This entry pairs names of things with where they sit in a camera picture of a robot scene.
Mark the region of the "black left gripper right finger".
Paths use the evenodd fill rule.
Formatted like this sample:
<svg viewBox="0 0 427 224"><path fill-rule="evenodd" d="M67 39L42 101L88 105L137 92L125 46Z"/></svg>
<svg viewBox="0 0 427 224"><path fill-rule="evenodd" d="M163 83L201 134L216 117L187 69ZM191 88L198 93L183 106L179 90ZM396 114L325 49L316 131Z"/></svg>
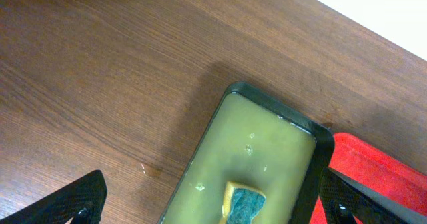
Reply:
<svg viewBox="0 0 427 224"><path fill-rule="evenodd" d="M329 167L318 191L328 224L426 224L425 216Z"/></svg>

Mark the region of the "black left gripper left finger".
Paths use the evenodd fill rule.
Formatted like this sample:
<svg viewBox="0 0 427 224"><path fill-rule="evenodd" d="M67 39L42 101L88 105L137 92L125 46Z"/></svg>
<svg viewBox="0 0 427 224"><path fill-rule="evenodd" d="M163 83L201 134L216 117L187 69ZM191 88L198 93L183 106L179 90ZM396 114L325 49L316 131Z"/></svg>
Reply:
<svg viewBox="0 0 427 224"><path fill-rule="evenodd" d="M103 173L94 170L1 220L2 223L98 224L107 198Z"/></svg>

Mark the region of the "green and yellow sponge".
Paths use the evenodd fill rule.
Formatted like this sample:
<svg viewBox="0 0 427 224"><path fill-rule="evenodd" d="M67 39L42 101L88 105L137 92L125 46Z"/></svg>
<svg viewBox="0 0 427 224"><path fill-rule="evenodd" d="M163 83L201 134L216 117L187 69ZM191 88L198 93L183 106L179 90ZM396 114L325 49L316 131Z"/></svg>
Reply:
<svg viewBox="0 0 427 224"><path fill-rule="evenodd" d="M260 189L228 181L219 224L251 224L266 202Z"/></svg>

